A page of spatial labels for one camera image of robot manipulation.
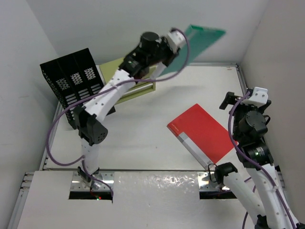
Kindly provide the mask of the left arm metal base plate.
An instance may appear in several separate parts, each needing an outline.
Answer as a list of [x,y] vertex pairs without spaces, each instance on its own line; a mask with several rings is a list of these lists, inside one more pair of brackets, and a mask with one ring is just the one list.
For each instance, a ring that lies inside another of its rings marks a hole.
[[82,176],[77,172],[73,172],[71,180],[71,192],[81,192],[81,191],[110,191],[109,187],[113,188],[114,184],[114,172],[113,171],[99,171],[97,174],[93,175],[99,181],[85,181]]

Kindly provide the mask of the green clip folder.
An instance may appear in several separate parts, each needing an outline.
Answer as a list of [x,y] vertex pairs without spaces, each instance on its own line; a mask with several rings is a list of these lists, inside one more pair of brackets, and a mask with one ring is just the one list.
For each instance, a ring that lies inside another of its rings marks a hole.
[[186,43],[178,50],[178,56],[168,66],[162,62],[156,65],[155,70],[150,75],[150,79],[153,81],[160,81],[160,77],[168,73],[172,73],[171,76],[168,76],[168,79],[175,77],[188,64],[193,62],[199,55],[226,34],[226,31],[222,29],[197,25],[189,25],[184,32],[177,28],[173,28],[171,31],[173,30],[181,32]]

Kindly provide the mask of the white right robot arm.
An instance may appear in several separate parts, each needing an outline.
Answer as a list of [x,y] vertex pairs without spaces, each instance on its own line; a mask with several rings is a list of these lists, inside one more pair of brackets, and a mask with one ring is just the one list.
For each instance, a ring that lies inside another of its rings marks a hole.
[[258,193],[246,185],[231,162],[217,165],[214,177],[240,201],[256,229],[303,229],[305,225],[294,216],[285,199],[273,157],[264,141],[271,119],[264,114],[271,104],[267,92],[259,87],[247,90],[242,97],[227,92],[219,107],[224,110],[232,105],[229,138]]

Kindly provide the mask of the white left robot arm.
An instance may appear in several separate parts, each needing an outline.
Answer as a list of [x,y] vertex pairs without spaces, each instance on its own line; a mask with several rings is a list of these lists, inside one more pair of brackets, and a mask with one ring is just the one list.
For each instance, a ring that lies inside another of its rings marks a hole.
[[144,81],[144,76],[149,75],[150,80],[160,77],[184,45],[184,36],[176,30],[165,36],[144,32],[139,44],[124,57],[114,75],[96,97],[82,106],[75,107],[75,121],[83,156],[78,171],[84,180],[91,182],[92,175],[99,169],[99,144],[108,134],[107,128],[102,124],[106,115],[126,92],[138,82]]

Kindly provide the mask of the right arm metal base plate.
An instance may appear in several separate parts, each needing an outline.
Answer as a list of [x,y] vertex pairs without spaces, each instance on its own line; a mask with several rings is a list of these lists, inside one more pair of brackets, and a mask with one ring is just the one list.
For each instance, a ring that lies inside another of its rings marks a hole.
[[200,171],[197,172],[199,190],[203,192],[229,192],[230,189],[225,186],[218,184],[214,171]]

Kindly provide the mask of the red file folder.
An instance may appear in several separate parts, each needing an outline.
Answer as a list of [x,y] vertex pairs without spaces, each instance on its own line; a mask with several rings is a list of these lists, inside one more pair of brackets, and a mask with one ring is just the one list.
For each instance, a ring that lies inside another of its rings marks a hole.
[[173,119],[167,128],[206,170],[234,147],[228,131],[199,104]]

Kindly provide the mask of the olive green drawer cabinet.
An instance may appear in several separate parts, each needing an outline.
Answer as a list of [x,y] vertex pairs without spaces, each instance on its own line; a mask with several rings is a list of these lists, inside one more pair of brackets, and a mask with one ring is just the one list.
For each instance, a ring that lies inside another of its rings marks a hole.
[[[96,65],[96,68],[100,74],[102,82],[104,85],[111,80],[118,66],[123,62],[123,58],[115,59],[110,62],[106,62],[100,65]],[[133,98],[139,97],[141,95],[155,91],[156,85],[152,82],[139,82],[134,87],[129,89],[124,95],[117,101],[116,104],[120,104],[131,100]]]

